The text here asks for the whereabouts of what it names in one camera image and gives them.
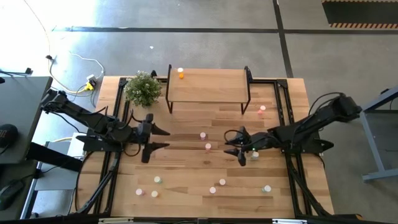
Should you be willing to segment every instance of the gray metal stand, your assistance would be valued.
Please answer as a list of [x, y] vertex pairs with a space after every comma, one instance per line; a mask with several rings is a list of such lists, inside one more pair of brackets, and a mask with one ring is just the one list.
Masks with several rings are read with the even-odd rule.
[[388, 162], [389, 152], [398, 152], [398, 110], [376, 110], [380, 106], [398, 97], [398, 86], [385, 91], [368, 105], [363, 106], [360, 114], [366, 137], [369, 141], [379, 171], [363, 175], [363, 180], [398, 176], [398, 169], [393, 169]]

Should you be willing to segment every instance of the yellow black striped tape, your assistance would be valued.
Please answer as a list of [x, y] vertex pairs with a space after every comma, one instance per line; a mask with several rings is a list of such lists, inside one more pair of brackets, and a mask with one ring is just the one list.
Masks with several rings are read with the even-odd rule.
[[332, 23], [329, 26], [332, 28], [398, 29], [398, 24]]

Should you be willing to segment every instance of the white cable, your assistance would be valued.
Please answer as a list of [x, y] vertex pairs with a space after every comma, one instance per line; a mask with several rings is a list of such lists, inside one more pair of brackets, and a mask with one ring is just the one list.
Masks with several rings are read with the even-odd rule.
[[99, 79], [99, 78], [101, 78], [101, 76], [104, 75], [105, 69], [104, 69], [104, 67], [102, 66], [102, 64], [101, 64], [99, 61], [97, 61], [97, 60], [95, 60], [95, 59], [92, 59], [92, 58], [83, 58], [82, 56], [80, 56], [80, 55], [78, 55], [78, 54], [74, 54], [74, 53], [72, 53], [72, 52], [69, 52], [69, 53], [70, 53], [70, 55], [80, 57], [82, 60], [87, 60], [87, 61], [91, 61], [91, 62], [96, 62], [96, 63], [102, 68], [101, 74], [98, 75], [98, 77], [95, 77], [96, 79]]
[[[38, 17], [38, 16], [36, 15], [36, 13], [33, 11], [33, 9], [31, 8], [31, 6], [26, 2], [26, 0], [23, 0], [23, 1], [25, 2], [26, 6], [30, 9], [30, 11], [33, 13], [33, 15], [36, 17], [36, 19], [37, 19], [37, 21], [40, 23], [40, 25], [42, 26], [42, 28], [43, 28], [43, 30], [44, 30], [44, 34], [45, 34], [45, 36], [46, 36], [46, 38], [47, 38], [47, 43], [48, 43], [48, 45], [49, 45], [49, 55], [51, 55], [50, 38], [49, 38], [49, 35], [47, 34], [47, 31], [46, 31], [46, 29], [45, 29], [45, 27], [44, 27], [42, 21], [39, 19], [39, 17]], [[99, 78], [101, 78], [101, 76], [104, 75], [105, 69], [104, 69], [104, 67], [102, 66], [102, 64], [99, 63], [99, 61], [97, 61], [97, 60], [95, 60], [95, 59], [90, 59], [90, 58], [83, 58], [82, 56], [77, 55], [77, 54], [73, 54], [73, 53], [71, 53], [71, 52], [69, 52], [69, 53], [70, 53], [71, 55], [80, 57], [80, 58], [83, 59], [83, 60], [90, 60], [90, 61], [95, 61], [96, 63], [98, 63], [98, 65], [101, 66], [102, 71], [101, 71], [101, 74], [100, 74], [98, 77], [96, 77], [96, 79], [99, 79]], [[57, 78], [55, 78], [55, 77], [52, 75], [51, 68], [52, 68], [52, 65], [53, 65], [53, 63], [54, 63], [54, 61], [55, 61], [56, 58], [57, 58], [57, 56], [55, 56], [55, 57], [51, 60], [51, 65], [50, 65], [50, 60], [49, 60], [49, 63], [48, 63], [48, 69], [49, 69], [49, 74], [50, 74], [50, 76], [51, 76], [55, 81], [57, 81], [57, 82], [65, 89], [65, 91], [67, 91], [67, 92], [69, 92], [69, 93], [78, 94], [78, 93], [81, 93], [81, 92], [86, 91], [85, 89], [80, 90], [80, 91], [73, 91], [73, 90], [70, 90], [70, 89], [68, 89], [68, 87], [66, 87], [66, 86], [65, 86], [64, 84], [62, 84], [59, 80], [57, 80]]]
[[33, 13], [33, 15], [36, 17], [37, 21], [40, 23], [40, 25], [42, 26], [43, 30], [44, 30], [44, 34], [47, 38], [47, 43], [49, 44], [49, 55], [51, 55], [51, 50], [50, 50], [50, 38], [49, 35], [47, 34], [47, 31], [44, 28], [44, 25], [42, 23], [42, 21], [39, 19], [39, 17], [37, 17], [36, 13], [33, 11], [33, 9], [30, 7], [30, 5], [26, 2], [26, 0], [24, 0], [25, 4], [27, 5], [27, 7], [30, 9], [30, 11]]

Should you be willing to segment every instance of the black desk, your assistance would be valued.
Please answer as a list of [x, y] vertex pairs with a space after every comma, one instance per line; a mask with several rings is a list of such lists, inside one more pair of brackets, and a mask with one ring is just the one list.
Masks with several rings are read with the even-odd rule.
[[[52, 83], [51, 77], [2, 77], [0, 84], [0, 124], [13, 124], [19, 138], [0, 155], [0, 188], [10, 180], [34, 174], [37, 161], [25, 160], [34, 131], [39, 122], [40, 101]], [[25, 187], [12, 205], [0, 211], [0, 220], [20, 219], [33, 177], [24, 179]]]
[[25, 160], [39, 122], [40, 102], [51, 87], [51, 77], [3, 77], [0, 84], [0, 124], [13, 124], [19, 139], [0, 155], [0, 164], [16, 164]]

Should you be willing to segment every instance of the computer mouse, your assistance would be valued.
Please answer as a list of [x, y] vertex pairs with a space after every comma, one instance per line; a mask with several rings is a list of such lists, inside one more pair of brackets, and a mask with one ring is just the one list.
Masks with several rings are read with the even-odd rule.
[[15, 197], [24, 188], [22, 180], [12, 180], [0, 191], [0, 211], [7, 209], [14, 202]]
[[12, 124], [0, 126], [0, 148], [11, 146], [18, 138], [18, 129]]

